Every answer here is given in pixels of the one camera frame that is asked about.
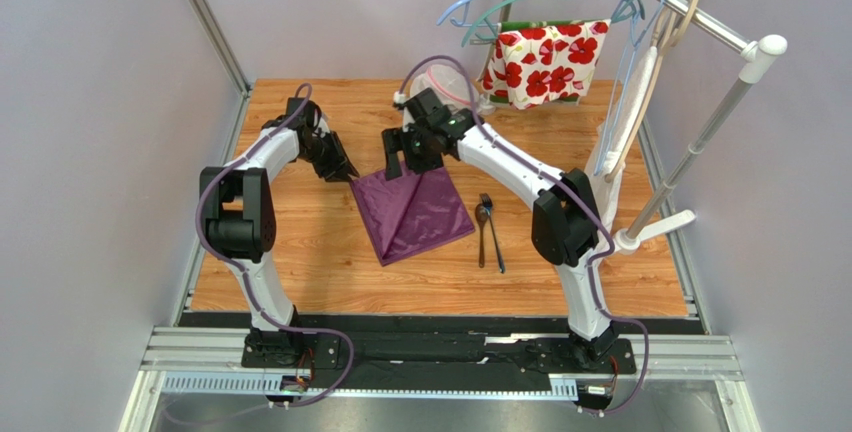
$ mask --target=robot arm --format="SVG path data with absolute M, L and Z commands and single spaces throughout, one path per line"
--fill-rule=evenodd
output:
M 252 326 L 262 331 L 278 331 L 274 324 L 289 326 L 297 320 L 270 252 L 276 234 L 270 183 L 298 158 L 312 163 L 317 176 L 327 182 L 349 181 L 358 176 L 340 139 L 329 129 L 315 103 L 309 101 L 289 128 L 278 130 L 302 100 L 289 99 L 287 113 L 264 124 L 257 141 L 229 163 L 246 159 L 213 186 L 202 215 L 210 245 L 242 267 L 243 270 L 227 264 L 251 303 Z M 204 169 L 201 190 L 229 164 Z M 242 210 L 224 207 L 238 198 L 242 199 Z
M 470 110 L 451 114 L 431 89 L 404 104 L 404 123 L 382 132 L 387 159 L 386 177 L 400 175 L 398 152 L 415 173 L 443 166 L 442 155 L 473 165 L 514 192 L 533 212 L 532 241 L 559 275 L 570 307 L 568 325 L 579 337 L 590 358 L 596 358 L 615 341 L 610 320 L 601 314 L 592 297 L 585 264 L 598 243 L 598 231 L 585 214 L 547 177 L 560 177 L 597 214 L 588 177 L 579 169 L 565 173 L 535 160 L 502 139 L 490 125 L 488 134 L 476 127 Z M 515 155 L 538 165 L 531 172 L 514 157 L 493 145 L 499 140 Z M 600 289 L 598 275 L 597 290 Z

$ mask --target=wooden table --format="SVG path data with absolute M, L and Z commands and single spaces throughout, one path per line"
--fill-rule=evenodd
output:
M 257 138 L 260 126 L 282 114 L 301 80 L 256 84 L 237 152 Z M 398 80 L 312 80 L 312 99 L 328 116 L 361 175 L 384 168 L 381 131 L 400 124 L 390 105 Z M 611 82 L 595 82 L 580 106 L 499 110 L 486 120 L 501 135 L 545 163 L 583 168 L 605 116 Z M 493 239 L 486 231 L 486 267 L 477 264 L 479 233 L 421 255 L 379 265 L 349 185 L 325 183 L 310 164 L 288 165 L 272 184 L 278 221 L 275 265 L 288 296 L 302 312 L 393 314 L 564 315 L 553 267 L 530 242 L 532 216 L 520 199 L 474 167 L 448 158 L 447 170 L 471 212 L 479 194 L 494 201 L 494 222 L 506 262 L 497 271 Z M 651 195 L 648 174 L 634 144 L 615 228 L 627 226 Z M 684 316 L 686 306 L 665 238 L 632 256 L 601 266 L 607 303 L 615 314 Z M 247 310 L 233 275 L 206 257 L 193 310 Z

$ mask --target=metal spoon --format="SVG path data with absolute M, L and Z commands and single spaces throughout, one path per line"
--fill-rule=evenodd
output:
M 485 206 L 478 204 L 473 211 L 476 223 L 479 224 L 479 268 L 485 267 L 485 223 L 488 222 L 488 211 Z

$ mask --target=purple cloth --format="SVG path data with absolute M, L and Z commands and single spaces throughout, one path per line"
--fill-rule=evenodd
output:
M 352 182 L 367 234 L 382 266 L 474 232 L 473 222 L 443 167 L 422 175 L 402 165 L 387 181 L 380 170 Z

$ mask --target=white wall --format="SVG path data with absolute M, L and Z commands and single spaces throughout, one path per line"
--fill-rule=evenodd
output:
M 0 430 L 113 431 L 238 97 L 187 0 L 0 0 Z
M 852 356 L 849 0 L 702 0 L 789 52 L 676 191 L 716 332 L 731 334 L 766 431 L 848 430 Z M 673 50 L 650 124 L 671 170 L 743 62 L 699 30 Z
M 478 74 L 487 47 L 461 48 L 466 30 L 435 22 L 457 0 L 208 0 L 250 80 L 401 78 L 433 54 L 458 57 Z M 480 0 L 471 19 L 500 0 Z M 527 0 L 513 19 L 609 17 L 618 0 Z M 646 1 L 653 11 L 656 4 Z M 612 78 L 626 23 L 610 33 L 597 77 Z

